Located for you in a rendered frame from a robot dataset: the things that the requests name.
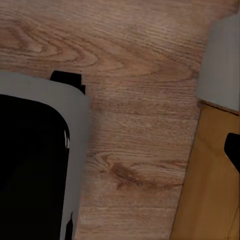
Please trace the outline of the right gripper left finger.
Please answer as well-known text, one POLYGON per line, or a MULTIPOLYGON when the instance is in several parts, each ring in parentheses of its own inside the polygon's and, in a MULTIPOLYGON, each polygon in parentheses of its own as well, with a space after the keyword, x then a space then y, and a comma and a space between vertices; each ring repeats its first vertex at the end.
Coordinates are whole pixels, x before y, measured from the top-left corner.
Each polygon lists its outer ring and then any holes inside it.
POLYGON ((0 193, 26 152, 21 133, 0 138, 0 193))

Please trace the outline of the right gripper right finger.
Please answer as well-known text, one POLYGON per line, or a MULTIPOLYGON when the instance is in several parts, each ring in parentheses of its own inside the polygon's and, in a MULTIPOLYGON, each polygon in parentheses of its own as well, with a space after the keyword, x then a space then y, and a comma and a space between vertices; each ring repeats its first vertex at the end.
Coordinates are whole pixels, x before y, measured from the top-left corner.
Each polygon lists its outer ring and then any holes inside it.
POLYGON ((237 168, 240 173, 240 135, 229 133, 227 135, 224 151, 226 152, 232 164, 237 168))

